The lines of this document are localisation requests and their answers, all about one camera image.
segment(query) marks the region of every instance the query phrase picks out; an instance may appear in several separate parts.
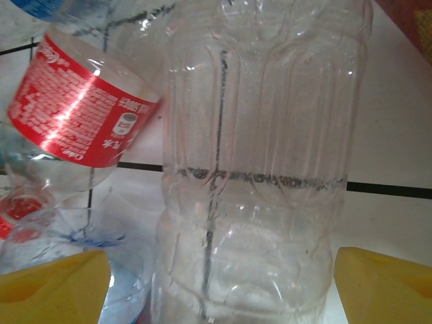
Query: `plastic bottle body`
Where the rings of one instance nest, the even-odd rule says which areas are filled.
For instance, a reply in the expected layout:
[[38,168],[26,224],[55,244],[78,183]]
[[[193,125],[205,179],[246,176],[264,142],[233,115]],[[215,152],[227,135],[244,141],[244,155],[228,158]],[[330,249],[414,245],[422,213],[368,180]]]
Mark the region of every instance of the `plastic bottle body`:
[[176,7],[154,323],[320,323],[370,25],[368,1]]

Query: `black tile line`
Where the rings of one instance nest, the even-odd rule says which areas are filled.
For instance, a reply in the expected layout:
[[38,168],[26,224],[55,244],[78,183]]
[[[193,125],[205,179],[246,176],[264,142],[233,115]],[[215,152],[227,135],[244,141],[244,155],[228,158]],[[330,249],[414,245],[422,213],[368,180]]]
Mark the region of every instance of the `black tile line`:
[[33,58],[33,47],[30,48],[30,62],[32,61]]
[[361,182],[348,182],[347,191],[365,192],[368,194],[385,194],[388,196],[401,196],[408,198],[432,199],[432,189],[405,186],[389,186],[385,184],[364,184]]
[[90,189],[88,191],[87,208],[92,208],[92,200],[93,200],[93,189]]
[[30,43],[30,44],[23,45],[23,46],[20,46],[20,47],[15,47],[14,49],[7,49],[5,51],[0,52],[0,56],[6,55],[6,54],[10,54],[10,53],[19,52],[19,51],[23,51],[25,49],[32,49],[34,47],[38,47],[38,45],[39,45],[39,42],[37,42],[37,43]]
[[122,167],[124,169],[144,170],[144,171],[156,171],[156,172],[163,171],[162,165],[155,165],[155,164],[120,162],[118,164],[118,167]]

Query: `coca-cola bottle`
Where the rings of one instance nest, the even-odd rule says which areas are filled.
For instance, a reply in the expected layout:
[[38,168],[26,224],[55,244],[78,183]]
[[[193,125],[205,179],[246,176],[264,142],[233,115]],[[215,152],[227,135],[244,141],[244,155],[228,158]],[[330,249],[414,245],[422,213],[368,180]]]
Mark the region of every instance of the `coca-cola bottle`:
[[113,171],[161,98],[170,1],[62,5],[2,121],[13,188],[0,201],[0,237]]

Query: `yellow plastic piece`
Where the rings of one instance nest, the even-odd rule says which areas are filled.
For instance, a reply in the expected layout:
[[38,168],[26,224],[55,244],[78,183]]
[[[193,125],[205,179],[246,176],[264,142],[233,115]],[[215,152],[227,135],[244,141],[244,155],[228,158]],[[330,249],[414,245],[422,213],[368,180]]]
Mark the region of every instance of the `yellow plastic piece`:
[[97,324],[111,270],[89,251],[0,276],[1,324]]
[[432,267],[341,248],[335,282],[349,324],[432,323]]

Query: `red bottle label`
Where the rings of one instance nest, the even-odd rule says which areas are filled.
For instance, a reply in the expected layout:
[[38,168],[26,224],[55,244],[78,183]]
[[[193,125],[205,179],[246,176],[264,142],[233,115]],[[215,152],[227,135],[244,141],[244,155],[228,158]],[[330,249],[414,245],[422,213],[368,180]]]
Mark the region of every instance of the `red bottle label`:
[[155,107],[95,76],[45,36],[7,114],[42,150],[88,167],[110,167]]

